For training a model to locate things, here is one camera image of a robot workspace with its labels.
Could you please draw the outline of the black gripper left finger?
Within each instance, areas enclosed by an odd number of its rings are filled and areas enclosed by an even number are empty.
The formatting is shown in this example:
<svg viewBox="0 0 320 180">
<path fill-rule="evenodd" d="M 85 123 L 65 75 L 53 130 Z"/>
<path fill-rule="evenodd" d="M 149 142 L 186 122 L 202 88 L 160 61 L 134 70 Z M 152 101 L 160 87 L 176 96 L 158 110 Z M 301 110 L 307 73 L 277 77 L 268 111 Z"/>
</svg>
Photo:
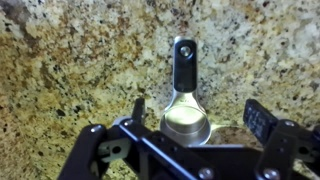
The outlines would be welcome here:
<svg viewBox="0 0 320 180">
<path fill-rule="evenodd" d="M 138 98 L 135 100 L 131 118 L 140 124 L 145 121 L 145 99 Z"/>
</svg>

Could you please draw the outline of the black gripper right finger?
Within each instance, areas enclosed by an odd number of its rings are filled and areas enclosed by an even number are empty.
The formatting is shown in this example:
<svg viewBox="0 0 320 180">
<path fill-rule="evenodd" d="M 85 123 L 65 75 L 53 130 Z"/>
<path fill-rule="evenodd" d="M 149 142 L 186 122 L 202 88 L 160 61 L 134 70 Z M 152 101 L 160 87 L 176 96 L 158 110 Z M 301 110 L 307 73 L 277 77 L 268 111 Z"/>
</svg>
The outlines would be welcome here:
<svg viewBox="0 0 320 180">
<path fill-rule="evenodd" d="M 257 140 L 265 145 L 278 119 L 257 100 L 248 99 L 245 103 L 243 121 Z"/>
</svg>

